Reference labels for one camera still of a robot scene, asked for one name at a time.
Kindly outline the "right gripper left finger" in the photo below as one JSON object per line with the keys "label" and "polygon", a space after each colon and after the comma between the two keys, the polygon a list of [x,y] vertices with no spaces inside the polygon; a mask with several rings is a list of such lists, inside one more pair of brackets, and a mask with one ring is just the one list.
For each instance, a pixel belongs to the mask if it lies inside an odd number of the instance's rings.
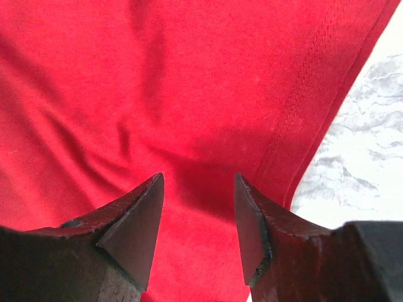
{"label": "right gripper left finger", "polygon": [[1,228],[2,301],[139,301],[164,202],[158,173],[57,228]]}

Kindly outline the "red t shirt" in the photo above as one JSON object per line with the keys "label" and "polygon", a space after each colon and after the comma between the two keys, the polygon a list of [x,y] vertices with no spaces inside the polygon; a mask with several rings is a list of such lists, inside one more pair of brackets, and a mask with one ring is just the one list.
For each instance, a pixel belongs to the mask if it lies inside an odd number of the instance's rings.
{"label": "red t shirt", "polygon": [[1,224],[162,172],[144,301],[245,301],[234,176],[289,207],[397,1],[2,1]]}

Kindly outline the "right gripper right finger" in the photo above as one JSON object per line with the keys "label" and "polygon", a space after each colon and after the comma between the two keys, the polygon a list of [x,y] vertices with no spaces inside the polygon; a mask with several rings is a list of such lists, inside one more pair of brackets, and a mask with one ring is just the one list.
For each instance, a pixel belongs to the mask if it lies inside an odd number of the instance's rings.
{"label": "right gripper right finger", "polygon": [[402,223],[331,230],[267,198],[237,174],[237,233],[253,301],[401,301]]}

